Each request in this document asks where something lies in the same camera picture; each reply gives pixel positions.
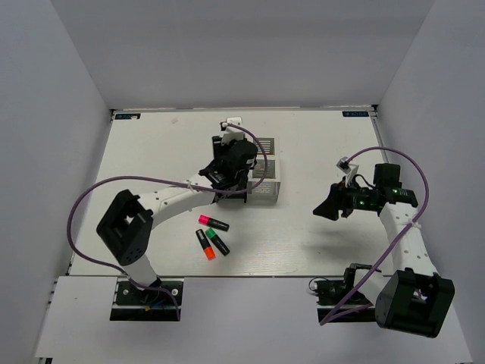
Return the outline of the pink capped black highlighter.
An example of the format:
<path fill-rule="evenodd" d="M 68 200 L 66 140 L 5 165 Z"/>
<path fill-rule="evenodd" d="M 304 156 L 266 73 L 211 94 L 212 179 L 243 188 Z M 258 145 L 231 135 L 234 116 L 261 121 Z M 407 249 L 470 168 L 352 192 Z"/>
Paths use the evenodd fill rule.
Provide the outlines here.
<path fill-rule="evenodd" d="M 211 218 L 206 215 L 200 215 L 198 219 L 198 223 L 207 226 L 209 228 L 214 228 L 220 231 L 229 231 L 230 226 L 229 224 L 219 221 L 217 219 Z"/>

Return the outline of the green capped black highlighter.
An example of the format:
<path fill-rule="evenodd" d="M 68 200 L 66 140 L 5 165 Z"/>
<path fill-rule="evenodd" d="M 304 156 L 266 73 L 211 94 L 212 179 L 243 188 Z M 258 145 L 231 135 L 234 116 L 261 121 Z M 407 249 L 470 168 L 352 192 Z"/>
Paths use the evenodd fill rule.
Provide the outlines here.
<path fill-rule="evenodd" d="M 230 249 L 227 247 L 225 242 L 217 235 L 217 233 L 212 228 L 208 228 L 205 231 L 205 234 L 223 256 L 227 256 L 230 253 Z"/>

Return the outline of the orange capped black highlighter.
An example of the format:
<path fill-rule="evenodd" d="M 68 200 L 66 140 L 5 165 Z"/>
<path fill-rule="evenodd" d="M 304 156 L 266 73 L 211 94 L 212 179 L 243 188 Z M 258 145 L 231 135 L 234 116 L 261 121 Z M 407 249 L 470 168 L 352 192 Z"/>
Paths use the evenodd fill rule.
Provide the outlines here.
<path fill-rule="evenodd" d="M 214 250 L 211 247 L 211 244 L 208 241 L 208 238 L 205 236 L 205 233 L 202 229 L 198 229 L 196 231 L 196 237 L 201 245 L 201 248 L 207 258 L 207 260 L 211 261 L 216 257 Z"/>

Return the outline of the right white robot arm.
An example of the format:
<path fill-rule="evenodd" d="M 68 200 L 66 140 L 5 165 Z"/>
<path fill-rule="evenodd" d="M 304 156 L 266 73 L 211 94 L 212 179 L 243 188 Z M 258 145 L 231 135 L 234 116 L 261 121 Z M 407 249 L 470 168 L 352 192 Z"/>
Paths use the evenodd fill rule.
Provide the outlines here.
<path fill-rule="evenodd" d="M 330 308 L 344 297 L 352 307 L 372 304 L 381 328 L 435 338 L 455 287 L 431 262 L 420 225 L 412 220 L 418 213 L 415 193 L 403 188 L 399 165 L 375 165 L 372 183 L 364 186 L 356 180 L 357 165 L 341 160 L 337 166 L 345 175 L 331 185 L 329 196 L 314 209 L 314 215 L 335 221 L 355 210 L 376 213 L 392 247 L 394 272 L 385 275 L 377 268 L 366 280 L 363 277 L 371 265 L 352 263 L 342 280 L 316 279 L 309 283 L 309 290 L 320 306 Z"/>

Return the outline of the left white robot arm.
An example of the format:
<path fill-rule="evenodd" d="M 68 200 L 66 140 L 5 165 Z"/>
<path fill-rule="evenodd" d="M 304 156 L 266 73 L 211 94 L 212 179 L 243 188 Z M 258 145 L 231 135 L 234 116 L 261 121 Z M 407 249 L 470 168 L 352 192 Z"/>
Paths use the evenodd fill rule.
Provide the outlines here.
<path fill-rule="evenodd" d="M 96 227 L 117 263 L 135 281 L 134 293 L 145 303 L 160 294 L 158 276 L 146 255 L 152 230 L 170 218 L 216 203 L 229 192 L 247 186 L 258 147 L 246 138 L 216 145 L 221 154 L 180 187 L 139 195 L 120 191 Z"/>

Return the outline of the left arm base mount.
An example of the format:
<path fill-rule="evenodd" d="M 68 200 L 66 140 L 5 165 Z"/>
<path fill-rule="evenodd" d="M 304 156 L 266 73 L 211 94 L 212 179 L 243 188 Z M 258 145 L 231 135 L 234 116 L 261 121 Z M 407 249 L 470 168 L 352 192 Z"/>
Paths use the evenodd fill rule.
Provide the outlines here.
<path fill-rule="evenodd" d="M 144 291 L 129 281 L 119 280 L 111 306 L 112 322 L 178 322 L 182 312 L 183 280 L 160 281 L 160 286 L 174 296 L 160 291 Z"/>

